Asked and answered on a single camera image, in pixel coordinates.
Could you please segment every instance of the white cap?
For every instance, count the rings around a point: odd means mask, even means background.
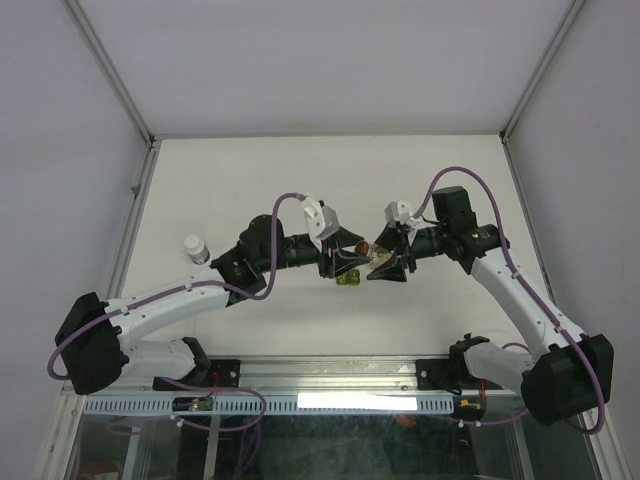
[[[184,239],[184,248],[189,255],[199,255],[206,248],[202,239],[197,235],[189,235]]]

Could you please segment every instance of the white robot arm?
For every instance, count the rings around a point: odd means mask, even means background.
[[[246,298],[266,298],[278,269],[315,264],[321,277],[334,278],[369,261],[365,255],[344,250],[364,239],[342,228],[333,209],[310,196],[298,200],[307,234],[285,237],[275,216],[261,215],[240,234],[235,247],[189,278],[106,302],[95,293],[80,297],[56,335],[57,352],[75,391],[94,393],[126,377],[162,377],[201,385],[210,361],[196,339],[158,342],[145,337],[205,311]],[[264,273],[271,274],[269,284]],[[60,377],[53,372],[52,362],[49,370],[54,378]]]
[[[528,349],[528,353],[507,351],[487,338],[466,335],[450,347],[447,371],[440,372],[437,384],[460,391],[462,384],[486,379],[519,393],[538,421],[551,424],[598,404],[593,379],[575,345],[593,368],[604,401],[608,401],[613,368],[613,347],[608,340],[603,335],[587,336],[532,286],[508,242],[502,244],[498,228],[478,226],[466,190],[437,190],[433,202],[437,222],[431,223],[435,226],[425,226],[427,222],[416,218],[408,202],[394,202],[386,208],[386,226],[375,244],[390,256],[367,278],[406,282],[406,270],[413,273],[416,260],[446,254],[496,299]]]

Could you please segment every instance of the green object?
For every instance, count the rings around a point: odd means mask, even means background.
[[[347,272],[347,284],[360,285],[360,270],[351,270]]]
[[[360,270],[351,270],[336,277],[337,285],[360,285]]]

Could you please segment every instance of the white bracket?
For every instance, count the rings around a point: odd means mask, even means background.
[[[307,195],[300,204],[304,210],[309,239],[318,251],[322,251],[322,241],[340,230],[338,215],[333,208],[321,205],[318,200],[310,195]]]
[[[520,395],[522,374],[533,368],[531,355],[504,350],[491,342],[479,343],[464,353],[469,373],[486,378]]]
[[[421,218],[413,218],[413,215],[413,207],[409,202],[405,202],[404,200],[391,202],[387,205],[387,208],[384,209],[387,225],[393,227],[396,223],[399,223],[400,225],[409,226],[408,237],[410,245],[413,244],[418,230],[427,226]]]

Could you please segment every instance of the white table surface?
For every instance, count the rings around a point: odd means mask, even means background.
[[[521,206],[497,136],[311,137],[165,140],[158,157],[124,293],[139,293],[203,268],[183,251],[192,233],[212,258],[235,245],[250,220],[270,213],[285,191],[311,193],[347,229],[374,240],[393,200],[421,203],[449,165],[479,173],[492,188],[507,237],[541,286]],[[460,173],[479,224],[494,223],[483,191]],[[433,210],[427,210],[433,218]],[[302,211],[285,202],[285,234],[305,233]],[[317,268],[280,271],[271,297],[179,322],[150,338],[195,336],[214,355],[441,354],[467,332],[496,343],[521,340],[493,298],[446,257],[419,261],[409,282],[337,286]]]

